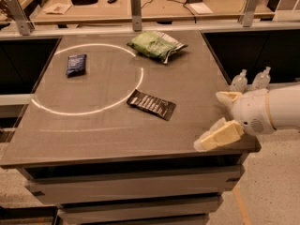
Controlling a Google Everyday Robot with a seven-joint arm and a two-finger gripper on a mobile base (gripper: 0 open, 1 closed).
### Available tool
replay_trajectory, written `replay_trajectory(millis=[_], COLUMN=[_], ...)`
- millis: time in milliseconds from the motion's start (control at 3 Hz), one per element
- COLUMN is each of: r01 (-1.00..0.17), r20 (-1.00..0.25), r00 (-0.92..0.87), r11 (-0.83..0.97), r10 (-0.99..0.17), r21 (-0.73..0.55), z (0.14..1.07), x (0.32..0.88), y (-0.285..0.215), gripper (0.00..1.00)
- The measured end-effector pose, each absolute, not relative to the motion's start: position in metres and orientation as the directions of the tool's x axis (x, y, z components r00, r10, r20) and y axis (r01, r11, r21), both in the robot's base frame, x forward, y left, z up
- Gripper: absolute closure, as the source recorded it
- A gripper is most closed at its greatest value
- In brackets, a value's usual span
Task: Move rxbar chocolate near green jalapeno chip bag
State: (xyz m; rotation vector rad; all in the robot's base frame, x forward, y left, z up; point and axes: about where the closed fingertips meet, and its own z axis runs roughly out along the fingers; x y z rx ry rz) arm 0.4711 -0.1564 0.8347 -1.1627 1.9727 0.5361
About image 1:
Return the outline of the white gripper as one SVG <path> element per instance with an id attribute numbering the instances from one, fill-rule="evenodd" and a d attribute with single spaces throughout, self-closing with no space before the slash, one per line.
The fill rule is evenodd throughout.
<path id="1" fill-rule="evenodd" d="M 275 131 L 267 89 L 253 90 L 243 95 L 240 92 L 219 91 L 216 97 L 228 110 L 232 109 L 234 120 L 227 121 L 224 117 L 217 120 L 194 142 L 195 150 L 210 151 L 238 142 L 245 132 L 258 136 Z"/>

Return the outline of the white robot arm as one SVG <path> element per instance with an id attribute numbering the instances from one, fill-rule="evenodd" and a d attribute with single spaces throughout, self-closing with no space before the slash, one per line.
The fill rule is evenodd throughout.
<path id="1" fill-rule="evenodd" d="M 197 151 L 226 147 L 244 134 L 271 134 L 279 129 L 300 128 L 300 85 L 276 89 L 217 92 L 217 99 L 227 108 L 232 120 L 224 117 L 194 142 Z"/>

